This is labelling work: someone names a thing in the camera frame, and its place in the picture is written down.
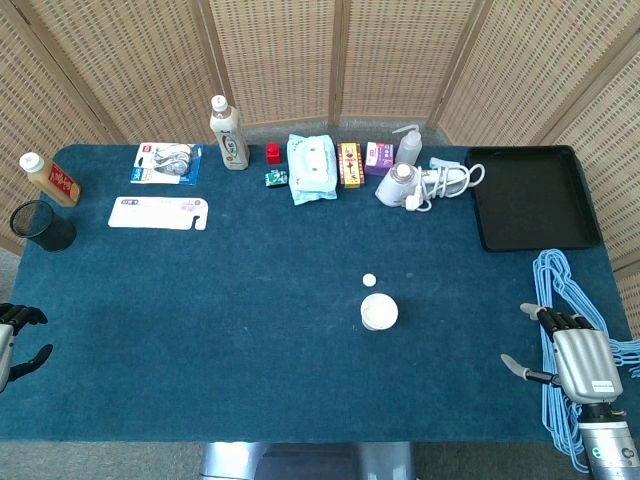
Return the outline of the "purple box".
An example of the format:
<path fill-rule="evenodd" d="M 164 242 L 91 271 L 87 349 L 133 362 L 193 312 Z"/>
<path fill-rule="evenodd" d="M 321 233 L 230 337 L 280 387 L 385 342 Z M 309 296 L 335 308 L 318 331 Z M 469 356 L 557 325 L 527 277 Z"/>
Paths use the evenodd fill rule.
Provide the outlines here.
<path fill-rule="evenodd" d="M 364 163 L 364 173 L 385 176 L 394 165 L 394 145 L 368 142 Z"/>

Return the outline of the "black mesh pen holder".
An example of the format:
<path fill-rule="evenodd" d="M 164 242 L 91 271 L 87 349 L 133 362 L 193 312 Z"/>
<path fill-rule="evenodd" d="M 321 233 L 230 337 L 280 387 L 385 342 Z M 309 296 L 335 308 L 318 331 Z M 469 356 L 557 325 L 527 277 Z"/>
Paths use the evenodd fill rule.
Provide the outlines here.
<path fill-rule="evenodd" d="M 10 217 L 10 229 L 16 236 L 49 252 L 68 248 L 76 238 L 73 223 L 42 200 L 28 201 L 17 207 Z"/>

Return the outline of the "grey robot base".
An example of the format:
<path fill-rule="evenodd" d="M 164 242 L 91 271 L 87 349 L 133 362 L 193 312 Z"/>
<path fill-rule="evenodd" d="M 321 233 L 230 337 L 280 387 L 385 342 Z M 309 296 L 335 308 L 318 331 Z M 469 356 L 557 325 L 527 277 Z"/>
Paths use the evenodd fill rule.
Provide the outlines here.
<path fill-rule="evenodd" d="M 199 480 L 418 480 L 409 442 L 213 442 Z"/>

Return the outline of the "white hair dryer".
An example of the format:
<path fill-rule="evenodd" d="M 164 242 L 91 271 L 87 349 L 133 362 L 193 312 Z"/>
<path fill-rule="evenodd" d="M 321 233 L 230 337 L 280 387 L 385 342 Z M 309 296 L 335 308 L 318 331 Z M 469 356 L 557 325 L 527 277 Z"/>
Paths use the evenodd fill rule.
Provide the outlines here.
<path fill-rule="evenodd" d="M 484 167 L 467 168 L 435 157 L 426 168 L 394 165 L 376 189 L 376 198 L 388 207 L 428 212 L 437 198 L 455 198 L 484 179 Z"/>

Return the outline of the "blue blister pack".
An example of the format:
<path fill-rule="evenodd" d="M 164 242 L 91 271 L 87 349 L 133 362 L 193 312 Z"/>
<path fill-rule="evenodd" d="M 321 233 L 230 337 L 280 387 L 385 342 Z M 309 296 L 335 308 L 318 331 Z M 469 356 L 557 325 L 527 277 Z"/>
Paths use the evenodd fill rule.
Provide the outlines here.
<path fill-rule="evenodd" d="M 132 184 L 197 184 L 203 156 L 202 144 L 144 142 L 136 153 Z"/>

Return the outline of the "tall milk tea bottle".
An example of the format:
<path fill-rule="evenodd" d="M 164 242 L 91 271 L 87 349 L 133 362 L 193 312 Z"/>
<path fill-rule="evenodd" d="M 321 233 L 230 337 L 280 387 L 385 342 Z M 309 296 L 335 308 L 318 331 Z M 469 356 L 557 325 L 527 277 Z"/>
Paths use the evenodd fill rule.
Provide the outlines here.
<path fill-rule="evenodd" d="M 245 170 L 250 152 L 241 128 L 238 110 L 223 95 L 211 98 L 210 128 L 221 150 L 224 165 L 229 170 Z"/>

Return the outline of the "yellow and red box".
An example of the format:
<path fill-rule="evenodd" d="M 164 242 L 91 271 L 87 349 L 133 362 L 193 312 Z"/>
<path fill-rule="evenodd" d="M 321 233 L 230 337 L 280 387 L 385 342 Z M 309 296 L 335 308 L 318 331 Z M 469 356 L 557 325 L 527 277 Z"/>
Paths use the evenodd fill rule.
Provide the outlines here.
<path fill-rule="evenodd" d="M 364 167 L 361 146 L 358 143 L 340 143 L 337 146 L 340 183 L 344 188 L 364 185 Z"/>

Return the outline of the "white round jar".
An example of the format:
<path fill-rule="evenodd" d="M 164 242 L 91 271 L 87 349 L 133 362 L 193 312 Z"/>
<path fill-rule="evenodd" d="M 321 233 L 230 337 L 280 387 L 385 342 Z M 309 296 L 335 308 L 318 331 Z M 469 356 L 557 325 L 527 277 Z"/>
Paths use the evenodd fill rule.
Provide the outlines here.
<path fill-rule="evenodd" d="M 398 306 L 395 300 L 383 293 L 373 293 L 364 298 L 360 307 L 363 326 L 370 331 L 387 330 L 398 319 Z"/>

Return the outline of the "black plastic tray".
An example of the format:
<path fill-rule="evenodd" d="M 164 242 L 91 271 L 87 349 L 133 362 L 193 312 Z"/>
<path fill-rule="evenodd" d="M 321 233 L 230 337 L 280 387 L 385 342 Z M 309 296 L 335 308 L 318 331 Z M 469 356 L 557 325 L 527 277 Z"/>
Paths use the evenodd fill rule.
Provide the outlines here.
<path fill-rule="evenodd" d="M 568 145 L 472 147 L 481 243 L 490 252 L 587 249 L 602 243 L 581 163 Z"/>

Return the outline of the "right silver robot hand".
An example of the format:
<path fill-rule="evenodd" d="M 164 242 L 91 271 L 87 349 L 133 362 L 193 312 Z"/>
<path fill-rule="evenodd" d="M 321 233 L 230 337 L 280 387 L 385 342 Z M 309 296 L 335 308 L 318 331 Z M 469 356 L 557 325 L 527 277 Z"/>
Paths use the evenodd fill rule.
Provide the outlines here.
<path fill-rule="evenodd" d="M 516 376 L 560 388 L 580 405 L 613 403 L 623 387 L 609 339 L 585 317 L 568 315 L 549 307 L 523 303 L 520 310 L 539 322 L 551 350 L 557 371 L 534 371 L 503 353 L 500 358 Z"/>

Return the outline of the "woven wooden folding screen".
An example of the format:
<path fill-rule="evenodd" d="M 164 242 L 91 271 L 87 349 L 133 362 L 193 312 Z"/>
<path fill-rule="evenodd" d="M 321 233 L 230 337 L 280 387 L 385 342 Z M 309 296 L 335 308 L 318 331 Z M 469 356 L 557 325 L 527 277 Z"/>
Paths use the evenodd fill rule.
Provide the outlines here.
<path fill-rule="evenodd" d="M 568 144 L 640 337 L 640 0 L 0 0 L 0 252 L 71 143 L 417 120 L 467 145 Z"/>

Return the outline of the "clear plastic wash bottle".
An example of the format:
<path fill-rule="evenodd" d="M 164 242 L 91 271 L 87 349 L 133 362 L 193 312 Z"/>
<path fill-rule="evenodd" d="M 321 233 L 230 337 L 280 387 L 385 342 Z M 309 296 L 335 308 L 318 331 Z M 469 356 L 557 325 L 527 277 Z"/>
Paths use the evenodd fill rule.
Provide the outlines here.
<path fill-rule="evenodd" d="M 393 134 L 404 133 L 401 138 L 395 163 L 404 163 L 414 166 L 422 149 L 422 135 L 417 124 L 407 125 L 393 131 Z"/>

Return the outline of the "blue carpeted table top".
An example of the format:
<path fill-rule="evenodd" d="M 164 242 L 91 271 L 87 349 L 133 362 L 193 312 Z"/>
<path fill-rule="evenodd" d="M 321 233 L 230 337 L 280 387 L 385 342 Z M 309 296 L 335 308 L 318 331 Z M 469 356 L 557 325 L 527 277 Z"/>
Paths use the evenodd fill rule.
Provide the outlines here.
<path fill-rule="evenodd" d="M 193 187 L 133 185 L 136 150 L 56 154 L 82 188 L 73 244 L 25 247 L 11 299 L 48 323 L 14 350 L 36 372 L 0 394 L 0 441 L 535 441 L 541 389 L 531 252 L 490 253 L 473 201 L 429 213 L 374 186 L 295 206 L 264 184 L 264 153 L 227 170 L 208 146 Z M 206 229 L 111 228 L 117 197 L 203 198 Z M 376 284 L 363 284 L 365 274 Z M 370 331 L 360 307 L 391 296 Z"/>

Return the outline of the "brown drink bottle red label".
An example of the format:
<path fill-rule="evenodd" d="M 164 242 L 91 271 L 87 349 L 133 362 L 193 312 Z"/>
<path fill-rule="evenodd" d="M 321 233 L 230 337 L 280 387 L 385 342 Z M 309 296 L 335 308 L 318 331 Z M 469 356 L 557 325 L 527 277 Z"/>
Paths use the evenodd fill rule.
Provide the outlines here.
<path fill-rule="evenodd" d="M 28 152 L 20 157 L 19 166 L 28 180 L 58 205 L 67 208 L 77 205 L 80 185 L 54 161 L 35 152 Z"/>

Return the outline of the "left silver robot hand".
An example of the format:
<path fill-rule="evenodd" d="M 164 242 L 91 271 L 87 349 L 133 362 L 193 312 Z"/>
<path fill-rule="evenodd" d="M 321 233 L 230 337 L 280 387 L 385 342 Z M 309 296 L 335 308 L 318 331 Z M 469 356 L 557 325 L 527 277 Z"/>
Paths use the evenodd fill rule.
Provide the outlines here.
<path fill-rule="evenodd" d="M 47 324 L 46 315 L 36 307 L 0 303 L 0 394 L 8 383 L 39 369 L 53 352 L 53 345 L 44 345 L 29 361 L 12 365 L 13 350 L 19 332 L 27 324 Z"/>

